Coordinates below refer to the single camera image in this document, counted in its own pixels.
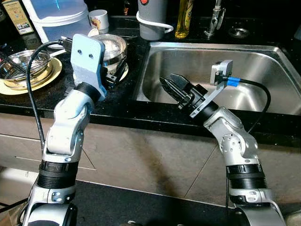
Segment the yellow plate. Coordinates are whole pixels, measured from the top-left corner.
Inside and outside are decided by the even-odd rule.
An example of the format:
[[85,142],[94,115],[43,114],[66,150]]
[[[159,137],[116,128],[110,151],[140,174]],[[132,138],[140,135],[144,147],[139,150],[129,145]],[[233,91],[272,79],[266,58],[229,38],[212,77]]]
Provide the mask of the yellow plate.
[[[44,83],[32,88],[32,90],[37,90],[40,89],[44,86],[46,86],[47,84],[51,83],[54,79],[56,79],[57,76],[59,76],[61,70],[62,70],[62,62],[57,59],[57,58],[52,58],[51,59],[51,64],[53,66],[53,71],[51,73],[51,75],[49,76],[49,79],[47,79]],[[0,80],[0,93],[1,94],[5,94],[5,95],[19,95],[19,94],[23,94],[23,93],[28,93],[27,89],[25,90],[13,90],[9,87],[7,87],[2,80]]]

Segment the black cable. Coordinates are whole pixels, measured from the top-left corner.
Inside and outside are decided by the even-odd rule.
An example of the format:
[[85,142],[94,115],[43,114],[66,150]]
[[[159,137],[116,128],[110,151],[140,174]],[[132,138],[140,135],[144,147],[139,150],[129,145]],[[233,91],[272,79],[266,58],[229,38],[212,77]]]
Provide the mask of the black cable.
[[5,211],[7,211],[7,210],[10,210],[10,209],[12,209],[12,208],[14,208],[14,207],[16,207],[16,206],[18,206],[18,205],[20,205],[20,204],[26,202],[27,200],[28,200],[28,198],[22,199],[22,200],[20,200],[20,201],[18,201],[18,202],[15,202],[14,204],[11,204],[11,205],[9,205],[9,206],[6,206],[6,207],[0,209],[0,213],[3,213],[3,212],[5,212]]
[[257,86],[261,89],[263,89],[263,91],[266,93],[267,95],[267,102],[264,106],[264,109],[263,111],[261,112],[260,116],[258,117],[258,119],[256,120],[256,122],[251,126],[251,128],[248,130],[248,133],[250,133],[254,128],[255,126],[259,123],[259,121],[263,118],[264,114],[266,113],[267,109],[269,108],[269,105],[271,103],[271,94],[269,92],[269,90],[262,84],[258,83],[258,82],[255,82],[255,81],[249,81],[249,80],[246,80],[246,79],[240,79],[239,82],[242,82],[242,83],[247,83],[247,84],[251,84],[251,85],[254,85],[254,86]]
[[[260,122],[260,120],[263,118],[264,114],[266,113],[267,109],[269,108],[269,105],[271,103],[271,94],[270,94],[269,90],[264,85],[262,85],[261,83],[246,80],[246,79],[240,79],[239,82],[257,86],[257,87],[263,89],[263,91],[267,95],[267,102],[266,102],[266,104],[263,108],[263,111],[261,112],[261,114],[258,117],[258,119],[256,120],[256,122],[248,130],[248,133],[250,133],[255,128],[255,126]],[[229,225],[229,179],[228,179],[228,177],[226,177],[226,187],[227,187],[226,188],[226,217],[227,217],[227,224]]]
[[17,216],[17,225],[18,225],[18,224],[21,224],[21,225],[22,225],[22,223],[21,223],[21,216],[22,216],[23,212],[26,211],[26,208],[27,208],[27,207],[28,207],[28,203],[26,203],[26,204],[22,207],[22,209],[19,211],[18,216]]
[[46,42],[46,43],[42,44],[31,55],[30,60],[29,60],[28,65],[27,65],[27,68],[26,68],[27,90],[28,90],[28,94],[29,94],[29,99],[30,99],[30,101],[32,103],[33,113],[34,113],[34,116],[36,118],[36,122],[37,122],[37,126],[38,126],[38,131],[39,131],[39,136],[40,136],[42,151],[43,151],[44,145],[45,145],[45,138],[44,138],[44,133],[43,133],[43,128],[42,128],[41,120],[40,120],[40,117],[38,115],[37,105],[36,105],[36,102],[35,102],[33,94],[32,94],[32,86],[30,84],[30,70],[31,70],[31,67],[32,67],[32,62],[34,61],[34,59],[38,55],[38,53],[41,50],[45,49],[47,46],[54,45],[54,44],[62,45],[63,41],[62,40],[56,40],[56,41],[49,41],[49,42]]
[[229,179],[226,176],[226,222],[229,225]]
[[0,206],[9,206],[8,204],[0,202]]

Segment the mug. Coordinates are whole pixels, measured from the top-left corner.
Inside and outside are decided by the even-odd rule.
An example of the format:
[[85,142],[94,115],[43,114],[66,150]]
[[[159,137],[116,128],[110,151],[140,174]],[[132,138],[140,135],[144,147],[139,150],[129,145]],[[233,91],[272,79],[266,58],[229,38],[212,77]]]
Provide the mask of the mug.
[[104,9],[93,10],[89,12],[91,26],[97,28],[100,34],[106,34],[109,31],[108,12]]

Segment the sink basin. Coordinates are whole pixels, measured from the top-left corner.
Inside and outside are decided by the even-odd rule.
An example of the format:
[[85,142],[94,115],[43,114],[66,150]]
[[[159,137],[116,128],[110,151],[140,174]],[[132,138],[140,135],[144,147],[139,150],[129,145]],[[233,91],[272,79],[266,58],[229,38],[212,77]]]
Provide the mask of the sink basin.
[[[183,75],[212,92],[211,66],[226,59],[233,60],[233,77],[259,82],[269,89],[268,112],[301,114],[301,77],[284,53],[272,46],[151,42],[134,99],[176,104],[159,81],[170,73]],[[266,99],[260,88],[239,84],[227,86],[214,102],[229,109],[261,111]]]

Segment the olive oil bottle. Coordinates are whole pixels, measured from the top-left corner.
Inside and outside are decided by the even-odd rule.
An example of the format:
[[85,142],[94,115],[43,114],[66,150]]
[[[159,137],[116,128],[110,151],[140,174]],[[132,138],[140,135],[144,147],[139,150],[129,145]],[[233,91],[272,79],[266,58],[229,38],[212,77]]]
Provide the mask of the olive oil bottle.
[[194,0],[181,0],[178,25],[175,31],[175,37],[179,39],[185,38],[189,33],[189,25],[191,19],[191,11]]

